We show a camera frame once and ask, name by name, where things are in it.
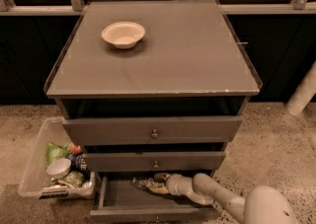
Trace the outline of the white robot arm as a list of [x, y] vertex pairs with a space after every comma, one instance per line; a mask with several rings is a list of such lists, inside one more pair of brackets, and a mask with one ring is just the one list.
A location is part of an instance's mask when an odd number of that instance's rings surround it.
[[316, 224], [315, 70], [286, 104], [251, 104], [214, 177], [160, 174], [152, 191], [211, 203], [225, 218], [206, 224]]

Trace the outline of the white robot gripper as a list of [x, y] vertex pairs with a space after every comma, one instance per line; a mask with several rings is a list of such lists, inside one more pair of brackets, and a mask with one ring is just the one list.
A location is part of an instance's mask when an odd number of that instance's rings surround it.
[[149, 190], [158, 194], [184, 195], [194, 194], [193, 179], [180, 174], [157, 173], [154, 179], [159, 182], [166, 182], [166, 186], [150, 186]]

